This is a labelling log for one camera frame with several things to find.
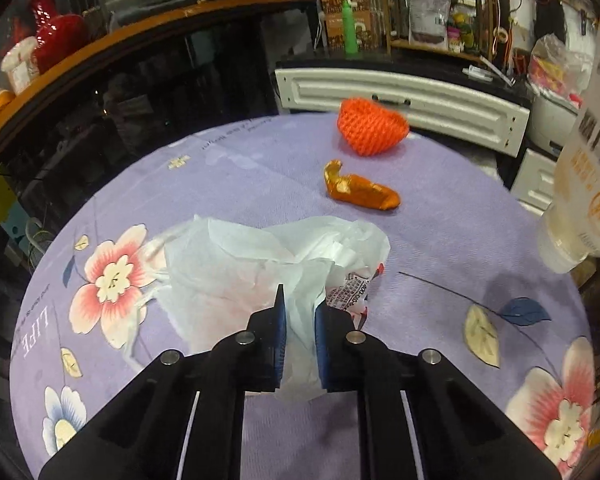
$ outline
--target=pink flower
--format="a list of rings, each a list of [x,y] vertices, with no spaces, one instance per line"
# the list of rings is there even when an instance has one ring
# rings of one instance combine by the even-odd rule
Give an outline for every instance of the pink flower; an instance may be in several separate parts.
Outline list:
[[[593,350],[585,337],[571,343],[562,362],[562,386],[532,368],[509,401],[507,416],[556,465],[571,474],[587,441],[594,393]]]
[[[78,289],[69,308],[69,321],[75,333],[86,334],[100,320],[102,332],[111,346],[126,343],[131,315],[142,298],[140,288],[155,280],[154,270],[164,266],[164,252],[154,243],[142,246],[146,227],[127,229],[117,242],[98,245],[84,265],[89,283]],[[139,309],[138,323],[146,316]]]

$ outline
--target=floral tablecloth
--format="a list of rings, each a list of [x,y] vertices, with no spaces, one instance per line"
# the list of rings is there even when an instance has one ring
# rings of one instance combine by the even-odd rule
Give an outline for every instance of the floral tablecloth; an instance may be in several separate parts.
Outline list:
[[[322,172],[333,158],[398,191],[402,205],[333,201]],[[133,306],[164,265],[160,234],[195,214],[254,227],[318,215],[378,225],[392,248],[369,286],[364,330],[402,352],[439,349],[568,476],[589,429],[593,358],[575,286],[536,255],[538,220],[431,140],[356,156],[333,114],[193,134],[128,168],[59,233],[27,289],[11,360],[13,416],[34,476],[134,377],[133,364],[167,348],[187,353],[155,300]],[[121,328],[131,315],[133,348]],[[248,398],[242,477],[357,478],[356,424],[351,394],[295,405]]]

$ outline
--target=flower print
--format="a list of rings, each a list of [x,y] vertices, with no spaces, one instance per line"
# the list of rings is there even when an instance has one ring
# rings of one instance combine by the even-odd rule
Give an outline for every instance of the flower print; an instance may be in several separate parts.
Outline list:
[[[146,227],[127,229],[117,242],[99,244],[84,265],[89,283],[76,292],[69,308],[69,320],[75,333],[86,334],[98,320],[111,346],[121,348],[128,339],[129,323],[142,298],[140,288],[155,280],[154,270],[164,267],[164,250],[153,242],[142,245]],[[138,323],[146,316],[146,306],[138,313]]]
[[[580,459],[593,394],[593,350],[585,337],[579,337],[564,355],[561,386],[547,371],[532,368],[507,405],[507,416],[555,464],[563,479]]]
[[[80,394],[68,386],[62,388],[60,397],[47,386],[45,408],[47,416],[42,421],[42,439],[46,452],[53,456],[87,423],[87,409]]]

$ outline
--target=blue leaf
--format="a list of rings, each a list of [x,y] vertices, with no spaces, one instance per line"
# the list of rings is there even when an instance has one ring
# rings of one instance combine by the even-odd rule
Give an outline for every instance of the blue leaf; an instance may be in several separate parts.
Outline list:
[[[66,264],[64,268],[64,272],[62,273],[62,284],[66,287],[69,283],[69,278],[71,277],[71,273],[74,272],[75,267],[75,255],[71,257],[69,263]]]
[[[531,298],[514,298],[500,311],[500,317],[518,326],[535,325],[551,321],[551,316],[540,303]]]

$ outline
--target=blue flower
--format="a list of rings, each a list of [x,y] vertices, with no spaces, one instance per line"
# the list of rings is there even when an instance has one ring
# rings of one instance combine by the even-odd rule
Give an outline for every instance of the blue flower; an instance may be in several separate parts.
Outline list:
[[[65,386],[60,397],[53,388],[45,388],[46,416],[42,421],[42,439],[46,452],[55,455],[58,450],[87,423],[87,409],[80,394]]]

